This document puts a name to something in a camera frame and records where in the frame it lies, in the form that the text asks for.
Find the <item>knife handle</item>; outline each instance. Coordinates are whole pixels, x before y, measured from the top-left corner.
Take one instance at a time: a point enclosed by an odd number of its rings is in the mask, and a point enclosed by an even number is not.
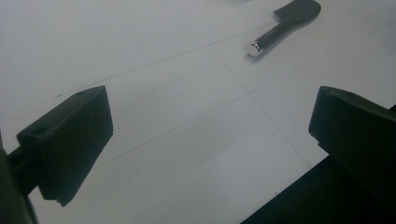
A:
[[[292,21],[282,21],[272,30],[268,31],[265,35],[262,35],[255,41],[253,41],[247,47],[247,53],[253,57],[259,56],[263,51],[268,49],[271,45],[273,45],[277,40],[281,39],[281,37],[288,33],[288,31],[292,28]]]

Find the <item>white surface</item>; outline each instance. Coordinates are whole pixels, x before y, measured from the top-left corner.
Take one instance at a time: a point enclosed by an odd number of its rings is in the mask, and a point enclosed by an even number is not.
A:
[[[245,47],[289,1],[1,1],[0,127],[15,135],[106,85],[114,136],[41,224],[239,223],[326,154],[307,127],[318,88],[396,104],[396,3],[325,0],[268,54]]]

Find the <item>metal tip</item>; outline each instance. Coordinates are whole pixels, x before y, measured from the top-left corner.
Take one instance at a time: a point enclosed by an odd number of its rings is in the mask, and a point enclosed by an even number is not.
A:
[[[262,45],[258,41],[252,42],[247,47],[247,53],[253,57],[259,56],[262,53]]]

